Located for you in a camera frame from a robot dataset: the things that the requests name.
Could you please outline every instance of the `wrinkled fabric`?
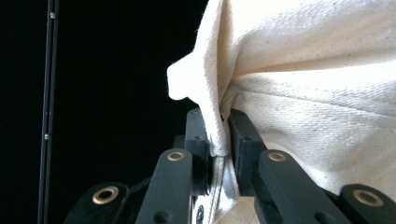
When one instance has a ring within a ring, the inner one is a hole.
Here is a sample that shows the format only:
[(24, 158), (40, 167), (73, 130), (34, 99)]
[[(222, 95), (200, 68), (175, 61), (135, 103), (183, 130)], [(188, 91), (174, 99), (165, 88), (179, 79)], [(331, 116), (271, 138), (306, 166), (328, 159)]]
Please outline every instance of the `wrinkled fabric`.
[(217, 202), (205, 205), (218, 214), (204, 223), (238, 197), (220, 116), (231, 108), (319, 186), (362, 183), (396, 200), (394, 15), (391, 0), (208, 2), (193, 52), (168, 69), (170, 97), (201, 107), (211, 155), (223, 161), (221, 191), (206, 196)]

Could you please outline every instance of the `metal pin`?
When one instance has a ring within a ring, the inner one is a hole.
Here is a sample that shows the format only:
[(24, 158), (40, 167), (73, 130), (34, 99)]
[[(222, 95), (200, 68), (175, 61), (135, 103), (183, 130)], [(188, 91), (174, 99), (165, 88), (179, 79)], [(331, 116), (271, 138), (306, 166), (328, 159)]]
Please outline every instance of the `metal pin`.
[(169, 161), (181, 161), (184, 158), (184, 154), (181, 152), (172, 152), (168, 154)]
[(370, 191), (364, 189), (355, 189), (352, 193), (360, 203), (364, 203), (372, 207), (381, 207), (384, 205), (384, 201), (382, 201), (380, 197)]
[(95, 194), (93, 194), (92, 196), (92, 201), (99, 205), (111, 203), (114, 199), (117, 198), (117, 195), (119, 195), (119, 189), (117, 187), (106, 187), (96, 191)]
[(268, 154), (268, 157), (272, 161), (285, 161), (286, 160), (285, 155), (283, 155), (282, 153), (278, 153), (278, 152), (271, 152), (270, 154)]

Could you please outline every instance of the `black background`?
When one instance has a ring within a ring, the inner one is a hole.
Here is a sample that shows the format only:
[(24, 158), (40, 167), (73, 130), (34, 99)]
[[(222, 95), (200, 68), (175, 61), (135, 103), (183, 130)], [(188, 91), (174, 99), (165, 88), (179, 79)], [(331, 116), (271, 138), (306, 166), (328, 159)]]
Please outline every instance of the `black background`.
[[(1, 222), (35, 223), (46, 1), (0, 1)], [(184, 133), (166, 68), (192, 51), (206, 1), (61, 1), (49, 223), (90, 187), (132, 186)]]

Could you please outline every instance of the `white towel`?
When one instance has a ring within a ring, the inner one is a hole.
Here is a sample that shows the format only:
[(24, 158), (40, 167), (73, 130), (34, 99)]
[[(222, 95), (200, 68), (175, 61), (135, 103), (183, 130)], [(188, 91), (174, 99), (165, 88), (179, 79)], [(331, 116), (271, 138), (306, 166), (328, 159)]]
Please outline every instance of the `white towel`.
[(217, 157), (217, 181), (197, 201), (203, 223), (238, 197), (220, 117), (231, 107), (319, 186), (362, 183), (396, 200), (396, 1), (209, 0), (168, 83), (171, 98), (201, 107)]

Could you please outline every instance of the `white cloth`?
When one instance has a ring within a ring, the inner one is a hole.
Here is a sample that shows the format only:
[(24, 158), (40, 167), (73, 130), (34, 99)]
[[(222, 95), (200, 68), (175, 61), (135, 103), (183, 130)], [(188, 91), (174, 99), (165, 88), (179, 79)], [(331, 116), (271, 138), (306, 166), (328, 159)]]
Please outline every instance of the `white cloth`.
[[(362, 183), (396, 200), (395, 15), (393, 0), (209, 0), (195, 48), (169, 67), (168, 83), (171, 98), (201, 107), (221, 158), (206, 203), (215, 220), (238, 195), (220, 118), (231, 107), (321, 187)], [(204, 223), (214, 220), (207, 210)]]

